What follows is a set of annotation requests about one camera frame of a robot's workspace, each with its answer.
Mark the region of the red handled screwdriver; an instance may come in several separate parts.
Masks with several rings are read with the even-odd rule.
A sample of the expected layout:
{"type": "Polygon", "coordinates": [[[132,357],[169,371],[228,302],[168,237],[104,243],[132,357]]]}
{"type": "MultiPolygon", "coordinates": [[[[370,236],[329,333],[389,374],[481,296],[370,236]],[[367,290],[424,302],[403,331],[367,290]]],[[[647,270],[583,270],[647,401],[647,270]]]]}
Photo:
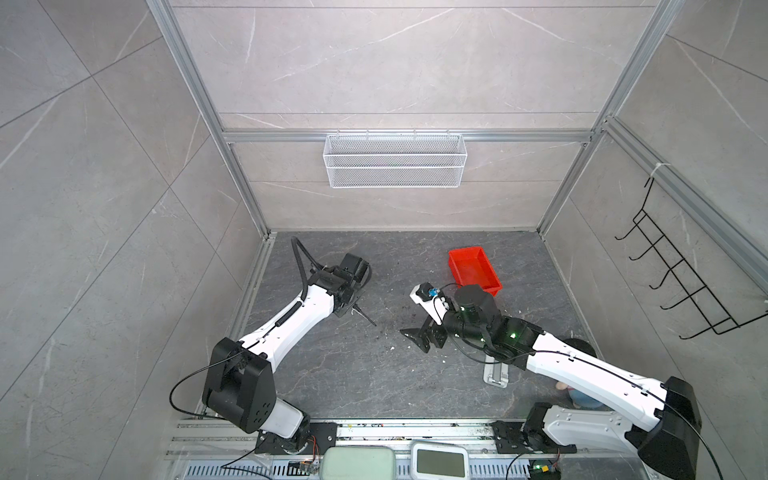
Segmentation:
{"type": "Polygon", "coordinates": [[[377,327],[377,323],[374,322],[359,306],[357,303],[355,303],[352,306],[352,313],[361,316],[364,318],[367,322],[369,322],[374,327],[377,327]]]}

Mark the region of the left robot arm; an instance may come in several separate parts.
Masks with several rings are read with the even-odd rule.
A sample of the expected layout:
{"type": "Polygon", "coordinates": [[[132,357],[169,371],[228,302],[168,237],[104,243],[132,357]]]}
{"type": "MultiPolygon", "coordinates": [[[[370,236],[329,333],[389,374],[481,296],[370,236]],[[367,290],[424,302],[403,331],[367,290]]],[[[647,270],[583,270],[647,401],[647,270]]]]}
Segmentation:
{"type": "Polygon", "coordinates": [[[301,290],[289,305],[241,339],[224,338],[215,345],[203,404],[248,434],[273,434],[292,450],[302,449],[310,417],[277,396],[274,373],[314,326],[353,309],[371,276],[369,263],[350,253],[339,265],[303,271],[301,290]]]}

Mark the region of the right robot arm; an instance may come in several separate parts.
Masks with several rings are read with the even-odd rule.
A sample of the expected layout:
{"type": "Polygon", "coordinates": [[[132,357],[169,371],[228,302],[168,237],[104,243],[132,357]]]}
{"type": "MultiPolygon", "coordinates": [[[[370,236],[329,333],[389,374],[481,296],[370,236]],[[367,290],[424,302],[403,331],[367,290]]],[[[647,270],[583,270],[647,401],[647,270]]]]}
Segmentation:
{"type": "Polygon", "coordinates": [[[686,381],[674,376],[660,381],[606,363],[534,323],[504,315],[478,285],[448,296],[425,282],[410,298],[427,318],[402,333],[423,352],[452,340],[483,353],[490,365],[549,377],[601,404],[598,411],[586,411],[535,403],[518,435],[525,449],[629,452],[669,479],[695,478],[702,421],[686,381]]]}

